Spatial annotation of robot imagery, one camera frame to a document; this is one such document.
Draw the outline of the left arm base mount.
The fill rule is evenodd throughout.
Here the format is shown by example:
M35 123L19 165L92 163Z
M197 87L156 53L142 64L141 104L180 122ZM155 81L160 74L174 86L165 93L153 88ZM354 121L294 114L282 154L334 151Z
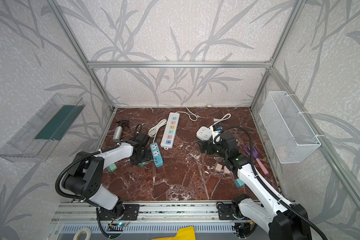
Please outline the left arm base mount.
M126 204L121 207L115 206L113 210L100 208L98 219L100 221L136 221L140 210L139 204Z

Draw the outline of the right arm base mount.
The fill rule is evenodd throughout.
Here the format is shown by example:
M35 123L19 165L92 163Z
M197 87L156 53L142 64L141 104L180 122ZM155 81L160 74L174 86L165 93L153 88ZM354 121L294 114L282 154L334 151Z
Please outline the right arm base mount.
M236 203L223 203L217 202L216 208L218 211L219 220L242 220L242 215L238 205Z

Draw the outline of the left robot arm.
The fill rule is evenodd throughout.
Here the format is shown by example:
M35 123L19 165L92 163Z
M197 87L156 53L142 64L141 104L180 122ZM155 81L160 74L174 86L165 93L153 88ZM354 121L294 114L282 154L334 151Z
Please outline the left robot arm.
M78 153L59 174L55 182L56 192L62 197L84 201L120 215L124 212L123 201L102 185L103 171L123 159L129 159L132 165L150 161L149 140L148 135L138 133L104 152Z

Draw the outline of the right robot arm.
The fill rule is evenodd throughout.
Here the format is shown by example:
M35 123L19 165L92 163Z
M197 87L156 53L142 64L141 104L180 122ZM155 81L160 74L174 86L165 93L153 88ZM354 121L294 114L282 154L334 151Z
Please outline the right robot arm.
M254 193L261 205L249 197L238 197L232 201L234 216L249 218L266 231L271 240L310 240L315 231L325 240L327 236L308 218L300 204L293 204L258 172L254 163L253 142L248 154L242 154L233 133L223 130L217 140L199 141L203 154L219 155L225 166L243 181Z

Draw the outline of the teal power strip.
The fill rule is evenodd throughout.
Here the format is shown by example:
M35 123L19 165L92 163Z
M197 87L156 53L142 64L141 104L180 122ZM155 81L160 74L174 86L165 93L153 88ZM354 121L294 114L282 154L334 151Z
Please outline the teal power strip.
M163 158L162 158L162 155L161 155L161 152L159 149L159 145L157 143L152 143L152 144L150 144L150 148L151 148L151 153L153 156L155 166L157 168L163 166L164 162L163 162Z

